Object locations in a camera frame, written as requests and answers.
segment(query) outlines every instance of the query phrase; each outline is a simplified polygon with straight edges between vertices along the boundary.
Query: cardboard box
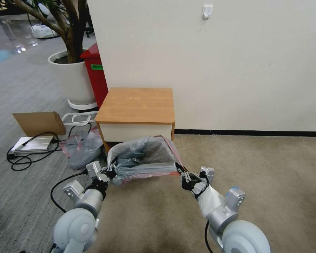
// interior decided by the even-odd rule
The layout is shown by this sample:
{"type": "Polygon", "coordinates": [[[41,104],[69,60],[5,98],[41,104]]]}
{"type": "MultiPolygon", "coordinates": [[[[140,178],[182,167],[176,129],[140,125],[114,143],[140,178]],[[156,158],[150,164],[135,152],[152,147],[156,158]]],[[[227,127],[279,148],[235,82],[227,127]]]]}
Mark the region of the cardboard box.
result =
{"type": "Polygon", "coordinates": [[[13,116],[27,136],[35,136],[42,132],[66,134],[66,128],[57,112],[13,113],[13,116]]]}

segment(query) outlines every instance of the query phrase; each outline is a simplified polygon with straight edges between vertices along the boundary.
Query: white planter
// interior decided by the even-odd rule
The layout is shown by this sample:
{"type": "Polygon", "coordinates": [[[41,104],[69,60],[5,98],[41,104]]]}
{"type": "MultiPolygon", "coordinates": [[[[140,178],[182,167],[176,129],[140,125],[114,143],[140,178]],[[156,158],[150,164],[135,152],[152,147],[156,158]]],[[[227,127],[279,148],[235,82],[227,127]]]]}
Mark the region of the white planter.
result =
{"type": "Polygon", "coordinates": [[[87,110],[97,106],[85,62],[59,64],[53,61],[67,55],[67,51],[48,57],[48,62],[59,80],[60,88],[68,99],[70,107],[87,110]]]}

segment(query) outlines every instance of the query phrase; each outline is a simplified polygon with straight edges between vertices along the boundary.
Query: white wall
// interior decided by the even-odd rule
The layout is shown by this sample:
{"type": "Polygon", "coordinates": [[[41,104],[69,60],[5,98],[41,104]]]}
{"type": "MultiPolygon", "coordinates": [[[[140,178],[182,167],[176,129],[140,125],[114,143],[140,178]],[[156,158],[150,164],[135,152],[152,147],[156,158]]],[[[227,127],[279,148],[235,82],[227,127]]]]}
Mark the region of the white wall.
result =
{"type": "Polygon", "coordinates": [[[88,4],[108,87],[172,87],[177,129],[316,131],[316,0],[88,4]]]}

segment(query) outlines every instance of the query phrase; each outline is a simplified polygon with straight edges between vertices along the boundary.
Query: red trash bin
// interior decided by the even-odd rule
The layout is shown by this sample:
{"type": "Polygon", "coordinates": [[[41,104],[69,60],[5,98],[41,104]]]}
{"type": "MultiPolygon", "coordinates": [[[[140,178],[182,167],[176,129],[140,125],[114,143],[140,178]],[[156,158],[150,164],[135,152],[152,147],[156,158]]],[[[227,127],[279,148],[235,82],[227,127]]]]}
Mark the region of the red trash bin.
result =
{"type": "Polygon", "coordinates": [[[89,74],[92,89],[95,94],[98,109],[101,107],[106,95],[108,86],[104,76],[101,57],[99,56],[97,43],[80,55],[85,61],[85,66],[89,74]]]}

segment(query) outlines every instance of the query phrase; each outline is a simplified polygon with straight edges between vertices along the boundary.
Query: gray plastic bag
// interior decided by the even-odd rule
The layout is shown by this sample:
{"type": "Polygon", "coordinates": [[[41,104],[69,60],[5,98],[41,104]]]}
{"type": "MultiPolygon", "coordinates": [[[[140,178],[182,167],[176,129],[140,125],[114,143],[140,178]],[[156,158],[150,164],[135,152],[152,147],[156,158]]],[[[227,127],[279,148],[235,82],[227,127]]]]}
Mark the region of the gray plastic bag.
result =
{"type": "Polygon", "coordinates": [[[79,132],[67,140],[60,142],[63,153],[69,158],[68,165],[73,169],[84,169],[85,166],[96,160],[101,153],[103,140],[94,127],[88,134],[79,132]]]}
{"type": "Polygon", "coordinates": [[[178,175],[175,163],[181,164],[174,143],[162,136],[146,136],[117,144],[109,150],[107,162],[109,168],[115,166],[117,177],[112,180],[115,184],[133,178],[178,175]]]}

